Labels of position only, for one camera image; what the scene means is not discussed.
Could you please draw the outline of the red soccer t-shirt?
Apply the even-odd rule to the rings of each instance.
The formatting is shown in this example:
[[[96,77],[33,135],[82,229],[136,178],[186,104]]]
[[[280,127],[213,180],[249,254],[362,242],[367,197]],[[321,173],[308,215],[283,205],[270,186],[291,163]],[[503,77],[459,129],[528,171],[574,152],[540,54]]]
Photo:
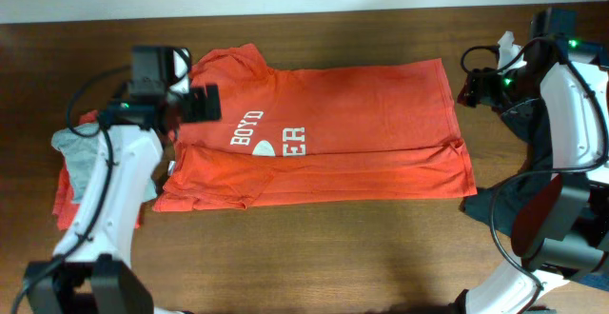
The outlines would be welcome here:
[[[477,191],[438,59],[280,70],[247,44],[211,51],[190,76],[218,87],[222,117],[180,127],[158,212]]]

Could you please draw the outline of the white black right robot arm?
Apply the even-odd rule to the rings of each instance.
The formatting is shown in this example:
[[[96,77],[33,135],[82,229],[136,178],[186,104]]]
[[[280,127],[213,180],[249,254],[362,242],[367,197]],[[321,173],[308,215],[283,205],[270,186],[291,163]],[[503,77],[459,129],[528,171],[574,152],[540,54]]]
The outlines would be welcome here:
[[[510,244],[455,309],[528,313],[557,287],[608,275],[608,57],[557,34],[524,46],[505,34],[492,51],[497,66],[469,70],[459,100],[495,110],[532,156],[528,169],[466,201]]]

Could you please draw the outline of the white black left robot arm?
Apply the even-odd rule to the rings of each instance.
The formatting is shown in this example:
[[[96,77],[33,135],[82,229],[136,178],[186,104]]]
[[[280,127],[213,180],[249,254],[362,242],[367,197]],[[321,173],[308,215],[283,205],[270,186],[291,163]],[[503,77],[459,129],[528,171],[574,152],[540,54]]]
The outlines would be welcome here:
[[[185,93],[163,86],[148,97],[113,99],[98,116],[98,150],[78,211],[47,261],[28,264],[11,310],[35,313],[158,313],[131,269],[131,246],[164,135],[186,123],[218,121],[215,84]]]

